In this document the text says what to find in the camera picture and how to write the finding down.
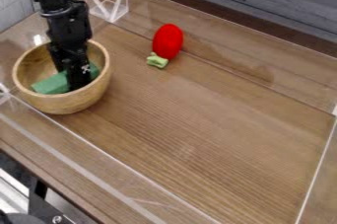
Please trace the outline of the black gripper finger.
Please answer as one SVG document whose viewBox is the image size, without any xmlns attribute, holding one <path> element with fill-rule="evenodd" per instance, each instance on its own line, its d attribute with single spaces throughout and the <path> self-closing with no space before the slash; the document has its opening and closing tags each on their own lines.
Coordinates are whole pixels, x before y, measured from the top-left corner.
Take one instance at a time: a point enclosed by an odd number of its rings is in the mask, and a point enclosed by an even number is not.
<svg viewBox="0 0 337 224">
<path fill-rule="evenodd" d="M 52 60 L 56 66 L 56 70 L 62 72 L 64 70 L 63 68 L 63 60 L 64 60 L 64 51 L 62 48 L 59 48 L 54 43 L 48 44 L 48 50 L 52 56 Z"/>
<path fill-rule="evenodd" d="M 68 88 L 74 91 L 91 83 L 91 66 L 87 57 L 87 48 L 67 53 L 63 60 Z"/>
</svg>

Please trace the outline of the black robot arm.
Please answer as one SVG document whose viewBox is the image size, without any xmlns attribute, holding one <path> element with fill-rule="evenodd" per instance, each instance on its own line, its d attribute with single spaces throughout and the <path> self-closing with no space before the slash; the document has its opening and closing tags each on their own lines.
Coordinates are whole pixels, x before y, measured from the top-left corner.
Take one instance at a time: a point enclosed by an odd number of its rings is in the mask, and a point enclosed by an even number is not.
<svg viewBox="0 0 337 224">
<path fill-rule="evenodd" d="M 68 88 L 80 89 L 91 82 L 87 45 L 92 38 L 88 5 L 83 0 L 35 0 L 47 19 L 48 50 L 56 70 L 66 72 Z"/>
</svg>

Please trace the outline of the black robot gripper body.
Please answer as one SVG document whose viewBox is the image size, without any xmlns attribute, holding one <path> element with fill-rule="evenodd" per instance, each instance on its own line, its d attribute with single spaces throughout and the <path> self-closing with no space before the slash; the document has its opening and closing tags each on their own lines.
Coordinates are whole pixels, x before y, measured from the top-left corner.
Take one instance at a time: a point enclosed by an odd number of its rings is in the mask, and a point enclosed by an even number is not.
<svg viewBox="0 0 337 224">
<path fill-rule="evenodd" d="M 51 53 L 83 53 L 87 41 L 92 38 L 87 3 L 82 0 L 71 0 L 64 4 L 48 1 L 42 6 L 42 16 L 50 27 Z"/>
</svg>

